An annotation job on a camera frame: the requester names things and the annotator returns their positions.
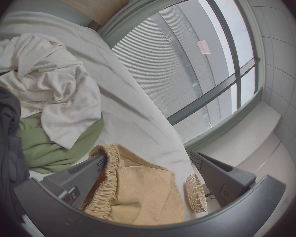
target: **pile of clothes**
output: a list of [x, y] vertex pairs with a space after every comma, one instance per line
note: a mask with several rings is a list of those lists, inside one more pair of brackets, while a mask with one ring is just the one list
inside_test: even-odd
[[[48, 174], [70, 167], [103, 129], [100, 91], [57, 39], [22, 34], [0, 41], [0, 196], [22, 215], [13, 188], [28, 169]], [[81, 206], [101, 219], [136, 225], [184, 221], [174, 173], [118, 144], [93, 148], [107, 165]]]

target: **curtain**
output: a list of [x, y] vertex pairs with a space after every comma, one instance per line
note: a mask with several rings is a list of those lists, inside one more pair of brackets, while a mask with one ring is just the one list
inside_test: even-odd
[[110, 48], [157, 12], [185, 0], [131, 0], [98, 30]]

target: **mattress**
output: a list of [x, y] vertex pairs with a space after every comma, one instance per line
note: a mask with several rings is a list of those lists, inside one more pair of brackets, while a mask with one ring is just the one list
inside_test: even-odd
[[[104, 128], [95, 145], [119, 143], [144, 160], [173, 171], [186, 207], [185, 220], [199, 217], [185, 198], [185, 182], [194, 170], [179, 134], [101, 36], [46, 13], [8, 14], [0, 26], [0, 40], [22, 33], [43, 33], [63, 42], [99, 85]], [[88, 153], [77, 163], [87, 158]], [[30, 171], [30, 176], [41, 180], [45, 175]]]

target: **green cloth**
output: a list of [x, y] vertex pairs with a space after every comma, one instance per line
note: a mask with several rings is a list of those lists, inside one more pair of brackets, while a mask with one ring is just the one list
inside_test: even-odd
[[80, 135], [68, 150], [49, 140], [41, 126], [41, 113], [20, 120], [16, 133], [21, 138], [25, 161], [29, 169], [48, 174], [70, 167], [95, 144], [103, 129], [103, 117]]

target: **beige pants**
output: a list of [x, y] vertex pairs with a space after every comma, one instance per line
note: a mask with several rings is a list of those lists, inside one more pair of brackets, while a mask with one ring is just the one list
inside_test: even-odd
[[184, 221], [185, 207], [174, 173], [141, 159], [118, 144], [99, 145], [90, 157], [105, 153], [103, 175], [81, 206], [92, 216], [134, 225]]

